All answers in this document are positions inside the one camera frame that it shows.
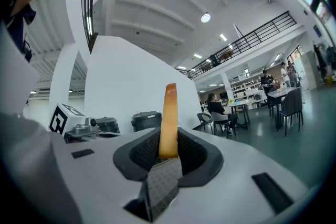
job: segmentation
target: balcony railing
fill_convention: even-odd
[[[196,78],[200,74],[203,74],[206,71],[219,66],[221,63],[226,62],[239,54],[242,54],[248,49],[279,34],[280,32],[295,24],[296,21],[292,18],[292,16],[290,16],[289,11],[286,11],[285,13],[282,13],[271,21],[263,24],[242,38],[231,43],[229,46],[226,46],[215,54],[210,55],[206,60],[199,63],[189,71],[183,71],[182,73],[188,76],[190,79]]]
[[[93,29],[93,0],[82,0],[83,24],[90,52],[97,37]]]

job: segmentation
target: fluorescent light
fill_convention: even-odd
[[[211,16],[210,16],[209,13],[203,14],[203,15],[201,16],[201,21],[202,21],[203,23],[207,23],[208,21],[210,21],[210,19],[211,19]]]
[[[91,17],[86,18],[87,23],[88,23],[88,32],[92,36],[92,22],[91,22]]]
[[[219,35],[224,41],[227,41],[227,38],[223,35],[223,34],[220,34]]]

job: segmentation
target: floor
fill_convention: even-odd
[[[238,128],[237,135],[228,139],[253,146],[312,187],[324,180],[336,157],[336,87],[304,91],[302,99],[304,125],[300,132],[298,118],[293,118],[292,127],[288,118],[284,137],[284,127],[277,132],[269,110],[262,107],[249,110],[248,129]],[[243,122],[243,115],[238,116],[239,122]],[[219,127],[217,130],[217,135],[222,135]],[[205,132],[211,134],[210,126]]]

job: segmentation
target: table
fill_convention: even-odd
[[[286,87],[286,88],[280,88],[276,91],[273,91],[273,92],[269,92],[267,95],[269,97],[272,97],[276,100],[276,107],[277,107],[277,124],[276,124],[276,127],[277,127],[277,131],[280,129],[279,127],[279,119],[280,119],[280,116],[279,116],[279,98],[281,97],[284,97],[286,96],[290,91],[296,89],[296,87]]]
[[[236,102],[234,102],[233,104],[228,104],[228,106],[231,106],[231,113],[233,114],[233,108],[235,108],[235,114],[237,115],[237,106],[241,105],[241,107],[243,108],[243,115],[244,115],[244,124],[238,123],[236,124],[236,127],[242,127],[247,129],[247,123],[250,123],[250,118],[248,116],[248,112],[247,112],[247,104],[250,103],[250,100],[238,100]]]

